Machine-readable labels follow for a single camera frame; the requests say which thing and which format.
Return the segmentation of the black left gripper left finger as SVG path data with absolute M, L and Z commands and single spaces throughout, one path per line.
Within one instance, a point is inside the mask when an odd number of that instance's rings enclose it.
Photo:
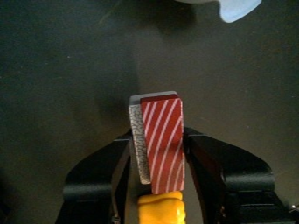
M 125 224 L 132 131 L 70 169 L 54 224 Z

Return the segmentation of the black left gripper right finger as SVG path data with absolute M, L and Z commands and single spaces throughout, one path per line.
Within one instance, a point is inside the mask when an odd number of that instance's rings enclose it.
M 294 224 L 261 158 L 190 128 L 182 148 L 204 224 Z

